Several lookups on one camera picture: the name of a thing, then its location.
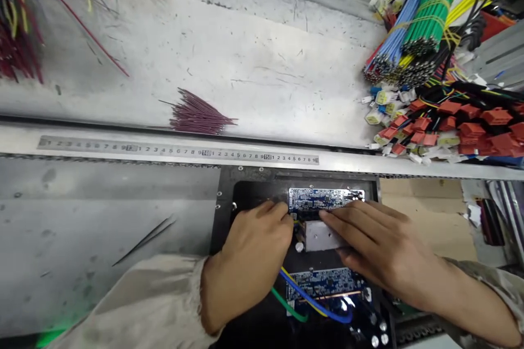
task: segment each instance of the bundle of green wires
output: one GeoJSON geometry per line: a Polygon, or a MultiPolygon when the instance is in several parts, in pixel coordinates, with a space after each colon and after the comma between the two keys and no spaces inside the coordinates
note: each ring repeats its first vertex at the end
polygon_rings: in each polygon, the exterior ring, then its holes
{"type": "Polygon", "coordinates": [[[404,53],[436,52],[453,0],[421,0],[403,42],[404,53]]]}

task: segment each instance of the green wire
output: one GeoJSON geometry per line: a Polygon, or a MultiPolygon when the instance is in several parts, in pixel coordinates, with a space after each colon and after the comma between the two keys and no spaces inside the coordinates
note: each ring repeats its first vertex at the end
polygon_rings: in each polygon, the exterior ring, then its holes
{"type": "Polygon", "coordinates": [[[289,305],[287,303],[287,301],[285,301],[283,299],[283,297],[280,295],[280,293],[278,293],[276,291],[275,288],[271,288],[271,293],[273,293],[275,295],[275,297],[277,298],[277,300],[284,306],[284,308],[286,309],[287,312],[289,312],[290,314],[292,314],[295,319],[297,319],[299,322],[302,322],[302,323],[306,323],[307,322],[307,318],[308,316],[303,316],[303,315],[300,315],[297,311],[295,311],[291,305],[289,305]]]}

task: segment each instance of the right hand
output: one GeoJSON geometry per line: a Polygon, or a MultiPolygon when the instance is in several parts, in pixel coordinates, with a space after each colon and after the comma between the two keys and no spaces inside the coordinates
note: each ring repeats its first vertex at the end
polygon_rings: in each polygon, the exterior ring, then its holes
{"type": "Polygon", "coordinates": [[[451,269],[420,240],[409,217],[372,201],[320,217],[358,252],[338,251],[347,267],[417,309],[436,311],[451,269]]]}

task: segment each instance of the finger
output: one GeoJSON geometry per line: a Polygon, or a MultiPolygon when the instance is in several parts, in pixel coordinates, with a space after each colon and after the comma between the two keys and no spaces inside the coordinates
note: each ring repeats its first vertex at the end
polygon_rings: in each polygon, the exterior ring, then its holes
{"type": "Polygon", "coordinates": [[[267,200],[264,203],[258,205],[255,207],[252,212],[255,213],[257,217],[261,217],[265,213],[267,213],[269,210],[271,210],[271,207],[273,207],[275,203],[271,200],[267,200]]]}
{"type": "Polygon", "coordinates": [[[348,252],[346,250],[337,250],[337,252],[340,255],[340,260],[344,266],[348,267],[356,273],[363,275],[374,284],[382,286],[381,281],[373,273],[370,263],[365,258],[355,252],[348,252]]]}
{"type": "Polygon", "coordinates": [[[347,208],[354,208],[359,211],[362,211],[363,213],[367,214],[371,219],[378,222],[382,226],[389,228],[389,229],[394,229],[395,226],[398,224],[398,222],[396,222],[397,219],[376,209],[375,204],[368,204],[362,201],[354,201],[350,203],[347,208]]]}
{"type": "Polygon", "coordinates": [[[326,225],[333,228],[349,245],[361,254],[373,258],[377,253],[378,245],[353,225],[324,210],[321,210],[319,215],[326,225]]]}
{"type": "Polygon", "coordinates": [[[278,202],[267,213],[273,219],[280,221],[288,213],[288,210],[289,208],[287,204],[285,204],[284,202],[278,202]]]}
{"type": "Polygon", "coordinates": [[[360,229],[360,231],[370,237],[377,244],[388,236],[388,230],[383,225],[363,211],[354,208],[353,204],[351,207],[335,209],[331,213],[342,221],[352,224],[356,228],[360,229]]]}
{"type": "Polygon", "coordinates": [[[405,214],[402,214],[401,212],[398,212],[395,209],[392,209],[391,207],[385,206],[382,203],[378,203],[375,201],[366,201],[366,203],[369,206],[375,208],[376,210],[379,210],[380,212],[389,215],[391,217],[394,217],[396,219],[400,219],[401,221],[409,220],[409,217],[407,217],[405,214]]]}

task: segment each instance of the hand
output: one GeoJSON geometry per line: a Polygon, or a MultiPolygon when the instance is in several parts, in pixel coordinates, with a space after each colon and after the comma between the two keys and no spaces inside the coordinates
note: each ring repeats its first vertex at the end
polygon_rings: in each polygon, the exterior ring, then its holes
{"type": "Polygon", "coordinates": [[[275,283],[293,236],[287,204],[271,201],[240,212],[222,251],[202,272],[202,325],[214,334],[260,303],[275,283]]]}
{"type": "Polygon", "coordinates": [[[372,201],[322,211],[320,217],[358,252],[339,250],[347,267],[407,304],[436,312],[452,268],[422,243],[409,217],[372,201]]]}

